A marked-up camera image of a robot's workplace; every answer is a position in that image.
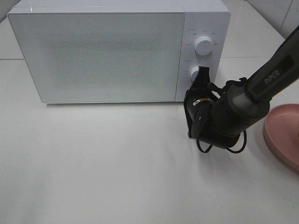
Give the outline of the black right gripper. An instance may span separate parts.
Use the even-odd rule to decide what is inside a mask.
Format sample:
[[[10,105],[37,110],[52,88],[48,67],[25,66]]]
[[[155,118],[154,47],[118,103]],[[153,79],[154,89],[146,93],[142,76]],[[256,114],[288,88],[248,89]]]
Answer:
[[[188,137],[196,140],[224,140],[224,136],[213,127],[210,111],[222,88],[210,82],[209,67],[199,66],[193,75],[193,83],[186,92],[184,110],[188,126]]]

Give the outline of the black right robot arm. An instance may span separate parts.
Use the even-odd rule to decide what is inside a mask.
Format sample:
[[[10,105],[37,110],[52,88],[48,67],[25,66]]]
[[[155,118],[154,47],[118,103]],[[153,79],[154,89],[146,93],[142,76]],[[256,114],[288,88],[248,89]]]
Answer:
[[[241,134],[270,110],[271,99],[299,78],[299,29],[281,44],[250,78],[228,80],[222,88],[210,81],[209,68],[199,66],[185,94],[188,137],[231,151]]]

